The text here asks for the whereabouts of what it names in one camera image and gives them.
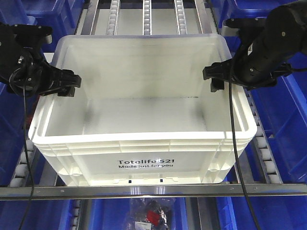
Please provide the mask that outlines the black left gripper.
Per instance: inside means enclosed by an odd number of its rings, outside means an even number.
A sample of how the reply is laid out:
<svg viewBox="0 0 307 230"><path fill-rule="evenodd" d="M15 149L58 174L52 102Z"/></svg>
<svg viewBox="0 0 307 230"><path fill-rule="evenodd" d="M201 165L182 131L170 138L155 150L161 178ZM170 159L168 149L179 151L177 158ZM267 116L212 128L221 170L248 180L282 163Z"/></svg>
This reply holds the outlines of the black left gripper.
<svg viewBox="0 0 307 230"><path fill-rule="evenodd" d="M73 97L75 87L81 87L82 79L72 70L58 69L48 64L41 48L2 46L0 81L7 85L9 93L21 97L51 94Z"/></svg>

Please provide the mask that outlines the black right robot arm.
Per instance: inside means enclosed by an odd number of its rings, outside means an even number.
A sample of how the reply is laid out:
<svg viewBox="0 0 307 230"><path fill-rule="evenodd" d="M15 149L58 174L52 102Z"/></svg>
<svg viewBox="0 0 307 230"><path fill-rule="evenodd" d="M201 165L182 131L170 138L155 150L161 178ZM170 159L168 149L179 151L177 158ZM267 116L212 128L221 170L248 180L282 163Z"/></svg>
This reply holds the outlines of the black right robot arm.
<svg viewBox="0 0 307 230"><path fill-rule="evenodd" d="M247 90L273 87L280 76L304 72L287 61L307 52L307 2L297 0L281 5L266 18L232 18L225 25L238 29L240 45L235 55L203 69L211 80L211 92L224 90L225 82Z"/></svg>

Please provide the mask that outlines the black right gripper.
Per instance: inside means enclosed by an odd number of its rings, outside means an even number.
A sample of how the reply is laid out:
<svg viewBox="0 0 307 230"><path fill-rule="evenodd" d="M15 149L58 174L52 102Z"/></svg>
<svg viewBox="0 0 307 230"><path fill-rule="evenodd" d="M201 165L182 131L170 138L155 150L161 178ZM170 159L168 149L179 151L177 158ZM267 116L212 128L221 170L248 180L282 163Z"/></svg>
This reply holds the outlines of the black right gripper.
<svg viewBox="0 0 307 230"><path fill-rule="evenodd" d="M224 81L230 77L247 88L273 87L277 84L277 78L272 73L285 63L291 54L278 54L270 52L253 51L239 56L232 71L233 62L214 62L210 66L204 67L202 71L203 79L211 79L211 92L224 90Z"/></svg>

